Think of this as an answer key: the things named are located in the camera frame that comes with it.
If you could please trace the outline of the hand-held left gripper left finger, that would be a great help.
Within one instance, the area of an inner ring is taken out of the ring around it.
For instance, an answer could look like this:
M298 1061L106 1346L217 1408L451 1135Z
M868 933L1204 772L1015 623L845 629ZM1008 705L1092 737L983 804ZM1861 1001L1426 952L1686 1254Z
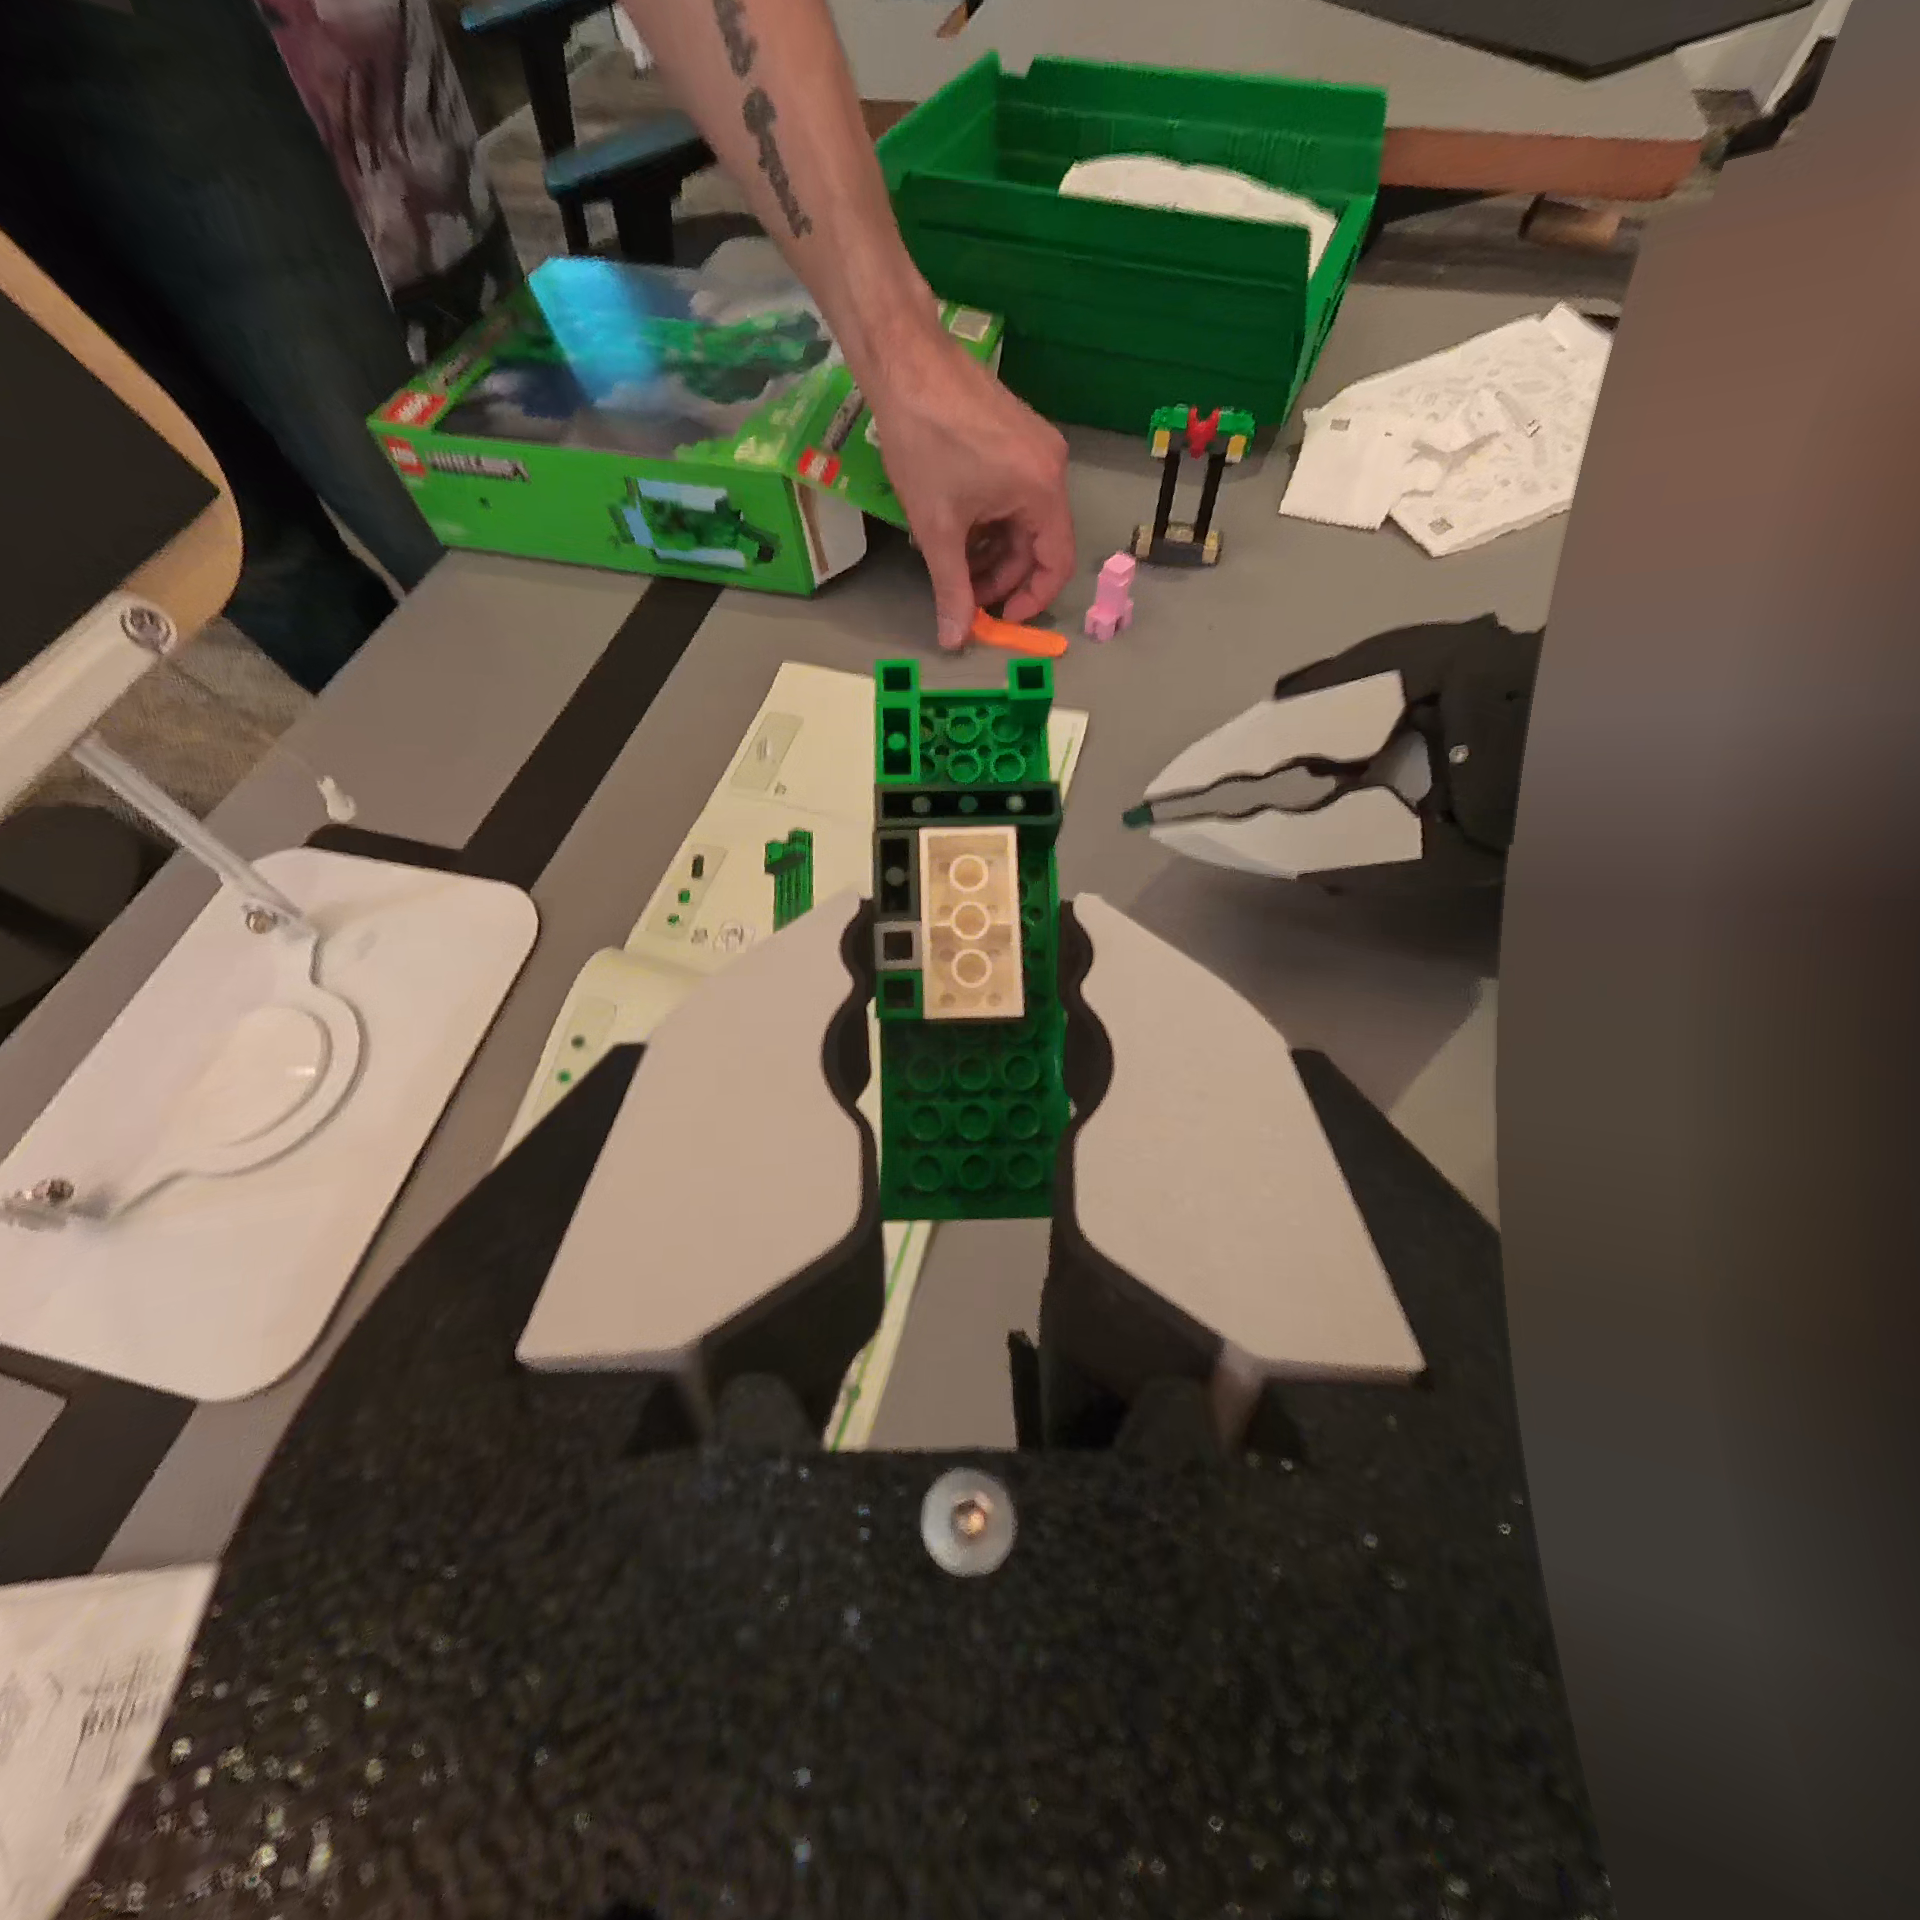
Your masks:
M827 1436L887 1308L871 1082L872 905L837 892L641 1045L516 1357L667 1382L694 1429L779 1379Z

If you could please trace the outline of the grey desk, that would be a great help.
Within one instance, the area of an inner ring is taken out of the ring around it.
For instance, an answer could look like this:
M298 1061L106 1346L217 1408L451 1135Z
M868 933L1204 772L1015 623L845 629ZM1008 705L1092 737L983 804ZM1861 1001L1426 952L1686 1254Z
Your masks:
M1268 450L1220 497L1212 572L1151 572L1139 619L1072 647L1063 702L1091 713L1063 846L1072 892L1115 901L1326 1052L1384 1111L1491 1035L1497 896L1328 896L1164 852L1123 823L1149 780L1296 666L1426 619L1544 622L1569 518L1430 559L1397 533L1277 515ZM645 581L479 554L442 559L368 647L215 811L247 852L323 823L296 757L335 773L359 818L430 852L476 853L530 890L541 940L417 1174L316 1351L232 1403L130 1400L120 1383L39 1393L4 1379L4 1579L217 1557L345 1331L502 1148L567 991L618 945L709 800L781 663L865 673L910 651L919 557L876 537L867 566L810 601L721 595L697 631Z

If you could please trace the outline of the another person's forearm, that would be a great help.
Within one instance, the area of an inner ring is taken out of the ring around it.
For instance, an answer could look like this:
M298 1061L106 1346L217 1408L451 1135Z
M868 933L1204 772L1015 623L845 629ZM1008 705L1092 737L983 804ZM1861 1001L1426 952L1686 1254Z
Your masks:
M868 404L961 349L900 233L822 1L625 1L623 15L813 294Z

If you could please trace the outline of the green plastic crate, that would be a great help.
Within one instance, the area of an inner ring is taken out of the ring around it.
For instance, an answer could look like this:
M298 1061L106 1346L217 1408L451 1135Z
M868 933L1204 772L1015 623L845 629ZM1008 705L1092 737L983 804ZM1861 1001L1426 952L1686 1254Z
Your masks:
M1004 322L1001 371L1048 420L1130 434L1153 410L1290 416L1370 231L1380 85L996 53L876 143L932 290ZM1070 195L1072 166L1204 163L1330 212L1308 229L1236 212Z

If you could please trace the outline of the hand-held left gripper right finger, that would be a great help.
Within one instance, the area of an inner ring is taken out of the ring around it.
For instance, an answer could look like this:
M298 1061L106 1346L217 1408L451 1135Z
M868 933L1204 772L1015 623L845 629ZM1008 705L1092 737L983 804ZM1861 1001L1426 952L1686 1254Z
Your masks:
M1042 1438L1097 1448L1162 1383L1236 1446L1271 1388L1429 1357L1283 1032L1095 893L1063 908L1069 1127L1042 1281Z

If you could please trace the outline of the building instruction booklet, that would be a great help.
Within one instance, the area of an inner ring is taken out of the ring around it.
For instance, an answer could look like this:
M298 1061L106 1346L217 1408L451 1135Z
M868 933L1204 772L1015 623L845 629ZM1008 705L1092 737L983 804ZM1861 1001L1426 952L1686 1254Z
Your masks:
M1074 766L1088 718L1056 713L1054 772ZM578 1192L598 1162L642 1045L711 975L748 956L821 899L861 893L872 903L874 680L789 662L742 737L732 766L689 829L626 941L589 960L557 1017L541 1073L522 1099L509 1152L550 1115L589 1121L589 1079L613 1061L600 1090L608 1121ZM874 922L868 937L874 970ZM861 1111L876 1131L881 1178L881 1071L874 991L868 1017L871 1079ZM900 1344L905 1308L920 1276L932 1220L890 1220L881 1202L885 1308L876 1333L852 1360L830 1416L830 1449L859 1448Z

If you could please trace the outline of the white bag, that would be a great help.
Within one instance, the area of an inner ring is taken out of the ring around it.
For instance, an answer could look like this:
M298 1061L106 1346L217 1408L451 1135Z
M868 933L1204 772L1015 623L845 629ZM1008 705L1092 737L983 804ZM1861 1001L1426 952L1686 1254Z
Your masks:
M1321 202L1207 162L1115 153L1077 160L1059 184L1063 198L1154 208L1245 224L1300 227L1316 270L1339 227Z

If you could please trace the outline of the white folded paper sheet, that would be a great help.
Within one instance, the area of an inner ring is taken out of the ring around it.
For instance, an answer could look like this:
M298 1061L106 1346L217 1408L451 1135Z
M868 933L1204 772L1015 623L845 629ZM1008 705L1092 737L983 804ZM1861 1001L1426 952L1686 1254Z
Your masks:
M1308 407L1279 513L1451 559L1573 510L1614 332L1569 303Z

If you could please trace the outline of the small black lego figure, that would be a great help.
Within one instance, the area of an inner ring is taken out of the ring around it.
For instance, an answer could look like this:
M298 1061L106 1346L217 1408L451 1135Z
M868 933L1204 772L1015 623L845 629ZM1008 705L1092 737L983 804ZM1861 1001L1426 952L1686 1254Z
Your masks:
M1208 568L1219 563L1220 533L1215 530L1219 493L1229 468L1238 465L1259 431L1247 407L1166 404L1153 412L1146 429L1149 455L1162 468L1153 521L1134 527L1127 551L1139 563ZM1174 501L1186 465L1203 469L1199 503L1188 521L1174 520Z

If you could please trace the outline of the crumpled white printed paper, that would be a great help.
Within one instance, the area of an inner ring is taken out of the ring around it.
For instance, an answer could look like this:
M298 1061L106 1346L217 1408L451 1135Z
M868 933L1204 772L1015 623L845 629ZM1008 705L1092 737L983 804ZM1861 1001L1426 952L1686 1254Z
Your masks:
M181 1688L217 1564L3 1590L3 1914L80 1882Z

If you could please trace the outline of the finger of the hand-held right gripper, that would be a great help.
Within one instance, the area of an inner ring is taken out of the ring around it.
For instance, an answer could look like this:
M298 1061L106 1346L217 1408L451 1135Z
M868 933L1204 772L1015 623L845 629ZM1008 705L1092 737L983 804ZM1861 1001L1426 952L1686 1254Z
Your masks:
M1387 751L1408 707L1403 675L1357 680L1262 697L1183 748L1144 787L1149 814L1222 798L1236 784L1261 785L1286 772L1339 776Z
M1149 785L1146 831L1212 868L1305 880L1418 859L1426 798L1426 746L1362 760L1268 748L1185 756Z

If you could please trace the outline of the large green brick set box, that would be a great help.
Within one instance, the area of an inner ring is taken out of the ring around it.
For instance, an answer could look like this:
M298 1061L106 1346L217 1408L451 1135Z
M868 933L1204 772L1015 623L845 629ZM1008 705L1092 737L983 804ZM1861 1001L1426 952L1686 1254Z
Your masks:
M452 550L807 598L868 551L863 510L796 472L838 367L760 236L700 266L553 255L367 429Z

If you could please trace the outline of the white folding stand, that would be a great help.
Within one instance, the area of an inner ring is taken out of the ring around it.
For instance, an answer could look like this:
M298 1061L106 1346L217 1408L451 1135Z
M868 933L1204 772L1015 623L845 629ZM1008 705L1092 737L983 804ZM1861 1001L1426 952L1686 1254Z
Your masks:
M4 1157L4 1348L196 1402L321 1342L538 935L526 890L248 859L89 732L221 886Z

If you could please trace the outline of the dark bench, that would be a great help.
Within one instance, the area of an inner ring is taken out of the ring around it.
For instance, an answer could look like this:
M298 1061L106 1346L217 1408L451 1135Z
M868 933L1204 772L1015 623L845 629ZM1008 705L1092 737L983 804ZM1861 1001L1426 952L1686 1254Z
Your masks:
M672 268L680 192L712 168L714 156L676 107L653 107L613 132L581 138L567 44L582 21L600 13L621 18L621 4L476 1L462 4L461 21L469 36L514 49L541 140L543 185L559 209L567 251L591 251L589 209L605 206L623 259Z

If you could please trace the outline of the wooden furniture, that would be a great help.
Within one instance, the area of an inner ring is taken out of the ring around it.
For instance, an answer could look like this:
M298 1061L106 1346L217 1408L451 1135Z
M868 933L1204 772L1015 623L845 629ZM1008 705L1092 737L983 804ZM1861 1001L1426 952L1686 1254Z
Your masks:
M1713 135L1699 112L1691 130L1658 135L1390 124L1362 247L1404 219L1503 195L1654 204L1693 177Z

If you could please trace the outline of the green brick assembly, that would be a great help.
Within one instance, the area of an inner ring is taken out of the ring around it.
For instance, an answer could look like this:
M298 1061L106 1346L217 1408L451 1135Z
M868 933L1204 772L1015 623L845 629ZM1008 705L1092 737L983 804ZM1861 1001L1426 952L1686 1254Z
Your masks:
M874 673L879 1181L893 1221L1038 1220L1065 1078L1053 663L1001 686Z

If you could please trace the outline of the black panel with wooden frame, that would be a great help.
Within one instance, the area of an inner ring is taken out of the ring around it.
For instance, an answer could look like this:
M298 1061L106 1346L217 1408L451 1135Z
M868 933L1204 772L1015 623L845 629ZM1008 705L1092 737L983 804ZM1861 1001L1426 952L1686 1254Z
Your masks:
M3 804L221 614L245 557L178 401L3 237Z

